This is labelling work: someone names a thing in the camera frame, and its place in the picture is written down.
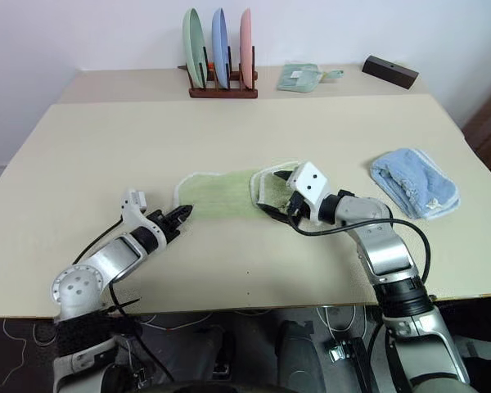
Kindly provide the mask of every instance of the beige table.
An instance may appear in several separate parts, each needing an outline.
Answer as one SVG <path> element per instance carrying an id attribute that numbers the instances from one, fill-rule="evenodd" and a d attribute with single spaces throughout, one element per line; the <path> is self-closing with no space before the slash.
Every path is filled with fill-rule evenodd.
<path id="1" fill-rule="evenodd" d="M 191 172 L 310 159 L 403 218 L 367 170 L 399 147 L 426 150 L 462 194 L 456 212 L 416 222 L 433 249 L 429 292 L 491 294 L 491 173 L 428 94 L 59 104 L 0 178 L 0 316 L 58 312 L 53 278 L 117 220 L 126 187 L 167 209 Z M 422 270 L 420 240 L 397 230 Z M 142 313 L 375 301 L 346 234 L 301 237 L 268 218 L 188 222 L 116 288 Z"/>

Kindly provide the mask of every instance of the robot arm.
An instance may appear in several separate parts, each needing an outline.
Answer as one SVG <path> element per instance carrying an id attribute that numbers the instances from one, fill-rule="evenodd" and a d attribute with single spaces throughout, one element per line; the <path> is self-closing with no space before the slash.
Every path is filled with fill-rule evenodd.
<path id="1" fill-rule="evenodd" d="M 391 336 L 392 342 L 386 348 L 388 358 L 407 380 L 394 379 L 395 384 L 406 383 L 406 388 L 410 389 L 439 377 L 469 383 L 444 320 L 428 297 L 408 248 L 391 226 L 389 208 L 377 199 L 357 198 L 350 192 L 332 194 L 327 178 L 310 162 L 292 173 L 277 174 L 295 191 L 287 214 L 289 223 L 298 232 L 313 234 L 300 230 L 292 221 L 292 215 L 303 202 L 309 207 L 309 219 L 315 224 L 355 227 L 346 228 L 347 233 L 357 244 L 358 258 L 376 293 L 385 328 Z M 357 227 L 356 224 L 368 220 L 376 222 Z M 429 255 L 428 243 L 425 244 Z"/>
<path id="2" fill-rule="evenodd" d="M 128 190 L 120 204 L 130 233 L 107 242 L 87 259 L 63 270 L 52 284 L 52 298 L 60 306 L 55 318 L 58 357 L 53 363 L 53 391 L 103 391 L 102 381 L 122 378 L 114 367 L 116 343 L 113 323 L 101 302 L 103 292 L 126 278 L 151 252 L 161 252 L 176 238 L 178 227 L 192 206 L 179 206 L 163 215 L 145 216 L 143 192 Z"/>

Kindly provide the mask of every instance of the plate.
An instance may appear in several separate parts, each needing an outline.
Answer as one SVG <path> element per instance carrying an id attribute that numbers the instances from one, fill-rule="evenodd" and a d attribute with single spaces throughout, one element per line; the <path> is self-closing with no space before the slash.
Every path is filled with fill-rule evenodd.
<path id="1" fill-rule="evenodd" d="M 191 76 L 193 84 L 198 88 L 203 88 L 202 81 L 207 81 L 207 66 L 204 56 L 204 32 L 198 13 L 194 8 L 187 10 L 183 17 L 183 46 L 186 51 L 187 71 Z M 200 72 L 199 64 L 202 64 L 204 74 Z"/>
<path id="2" fill-rule="evenodd" d="M 227 84 L 227 69 L 229 57 L 227 55 L 227 28 L 223 9 L 219 8 L 213 15 L 213 60 L 218 82 L 222 87 L 229 88 Z"/>
<path id="3" fill-rule="evenodd" d="M 251 9 L 246 9 L 240 21 L 240 62 L 244 85 L 253 88 L 253 46 L 251 43 Z"/>

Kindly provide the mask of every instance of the white wall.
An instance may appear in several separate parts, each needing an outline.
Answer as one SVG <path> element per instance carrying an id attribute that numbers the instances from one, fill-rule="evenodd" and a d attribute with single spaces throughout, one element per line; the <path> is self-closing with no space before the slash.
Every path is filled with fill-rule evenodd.
<path id="1" fill-rule="evenodd" d="M 223 6 L 235 53 L 250 6 L 260 65 L 406 62 L 459 125 L 491 93 L 491 0 L 0 0 L 0 165 L 76 70 L 182 64 L 191 6 L 208 33 Z"/>

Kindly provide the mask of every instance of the floor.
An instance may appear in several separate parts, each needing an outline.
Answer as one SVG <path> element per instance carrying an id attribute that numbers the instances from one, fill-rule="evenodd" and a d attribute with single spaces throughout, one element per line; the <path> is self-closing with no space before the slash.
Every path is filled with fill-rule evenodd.
<path id="1" fill-rule="evenodd" d="M 364 332 L 364 308 L 356 307 L 354 323 L 350 331 L 354 336 L 361 336 Z M 331 307 L 328 310 L 332 327 L 345 327 L 353 316 L 353 307 Z M 153 324 L 166 327 L 190 323 L 207 316 L 199 314 L 162 314 L 153 320 Z M 236 339 L 236 361 L 233 370 L 233 380 L 236 382 L 257 382 L 275 384 L 277 378 L 277 358 L 274 353 L 274 342 L 277 329 L 284 320 L 294 320 L 298 323 L 313 321 L 313 341 L 317 348 L 328 392 L 356 392 L 360 391 L 354 370 L 348 362 L 331 362 L 327 347 L 331 344 L 331 336 L 326 326 L 318 317 L 314 308 L 273 309 L 260 316 L 249 316 L 232 311 L 213 313 L 202 323 L 185 327 L 172 332 L 163 332 L 144 326 L 143 340 L 157 356 L 167 363 L 168 357 L 175 350 L 182 347 L 182 343 L 192 337 L 193 332 L 201 328 L 218 326 L 227 331 L 233 331 Z M 33 340 L 33 326 L 37 324 L 37 338 L 40 341 L 51 338 L 50 321 L 29 319 L 7 319 L 5 327 L 11 339 L 3 330 L 3 319 L 0 319 L 0 392 L 25 392 L 26 383 L 37 384 L 37 392 L 52 391 L 52 360 L 56 355 L 56 346 L 38 346 Z M 367 318 L 365 342 L 369 341 L 374 323 L 371 316 Z M 337 338 L 348 337 L 345 333 L 336 333 Z M 4 382 L 7 374 L 17 367 L 22 360 L 22 349 L 25 344 L 25 364 L 11 373 Z M 383 339 L 377 341 L 373 354 L 373 365 L 380 367 L 383 359 Z M 146 359 L 137 345 L 132 345 L 133 352 L 141 359 Z M 385 368 L 376 369 L 377 381 L 382 392 L 394 392 L 389 376 L 385 375 Z"/>

